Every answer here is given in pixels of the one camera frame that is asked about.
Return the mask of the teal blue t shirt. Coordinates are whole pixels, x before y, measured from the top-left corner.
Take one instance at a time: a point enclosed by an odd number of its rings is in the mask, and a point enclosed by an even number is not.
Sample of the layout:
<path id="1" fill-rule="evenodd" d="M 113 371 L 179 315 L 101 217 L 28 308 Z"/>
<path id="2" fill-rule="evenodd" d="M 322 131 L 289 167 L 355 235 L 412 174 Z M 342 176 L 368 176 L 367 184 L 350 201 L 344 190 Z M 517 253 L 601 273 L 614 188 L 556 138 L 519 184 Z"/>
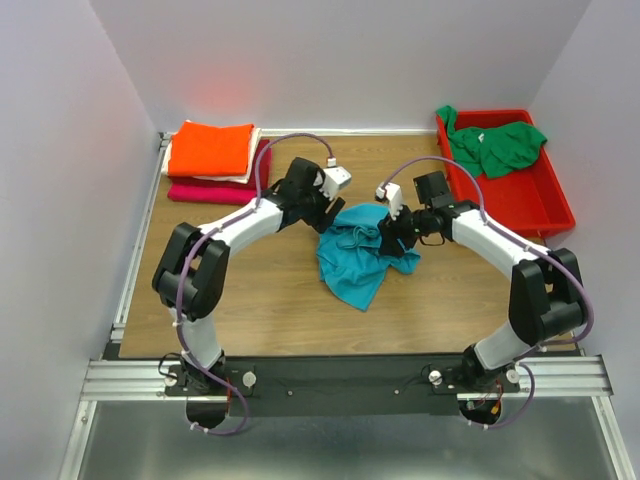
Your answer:
<path id="1" fill-rule="evenodd" d="M 410 275 L 421 260 L 413 249 L 400 258 L 379 252 L 378 223 L 386 214 L 381 205 L 359 204 L 341 211 L 319 236 L 319 279 L 339 300 L 362 312 L 370 307 L 388 269 Z"/>

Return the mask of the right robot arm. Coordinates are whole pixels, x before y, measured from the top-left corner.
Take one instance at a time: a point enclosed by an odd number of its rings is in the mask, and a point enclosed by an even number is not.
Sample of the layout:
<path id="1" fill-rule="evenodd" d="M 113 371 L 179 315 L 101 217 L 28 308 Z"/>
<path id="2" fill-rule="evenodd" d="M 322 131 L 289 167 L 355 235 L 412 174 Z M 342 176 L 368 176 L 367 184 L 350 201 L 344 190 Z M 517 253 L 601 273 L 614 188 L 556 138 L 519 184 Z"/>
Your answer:
<path id="1" fill-rule="evenodd" d="M 443 371 L 446 382 L 483 391 L 515 361 L 586 324 L 587 304 L 573 253 L 536 245 L 494 222 L 480 204 L 456 200 L 441 172 L 415 178 L 414 186 L 422 204 L 418 210 L 405 204 L 399 185 L 384 182 L 376 189 L 376 200 L 388 208 L 378 224 L 381 253 L 401 258 L 425 237 L 438 234 L 475 252 L 510 282 L 506 321 Z"/>

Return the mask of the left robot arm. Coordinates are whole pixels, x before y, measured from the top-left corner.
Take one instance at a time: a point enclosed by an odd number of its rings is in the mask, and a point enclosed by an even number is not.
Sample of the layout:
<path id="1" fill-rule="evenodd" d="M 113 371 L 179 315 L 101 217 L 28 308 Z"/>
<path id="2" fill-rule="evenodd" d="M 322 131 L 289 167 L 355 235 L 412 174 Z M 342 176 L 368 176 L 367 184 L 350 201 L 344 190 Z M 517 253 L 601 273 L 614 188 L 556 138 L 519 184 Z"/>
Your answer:
<path id="1" fill-rule="evenodd" d="M 213 323 L 231 258 L 299 221 L 325 232 L 344 207 L 339 193 L 350 182 L 351 174 L 342 166 L 322 168 L 297 157 L 284 178 L 236 212 L 197 227 L 188 223 L 175 227 L 152 288 L 173 316 L 180 356 L 191 366 L 187 382 L 197 393 L 212 394 L 220 385 L 237 391 L 217 366 L 224 352 Z"/>

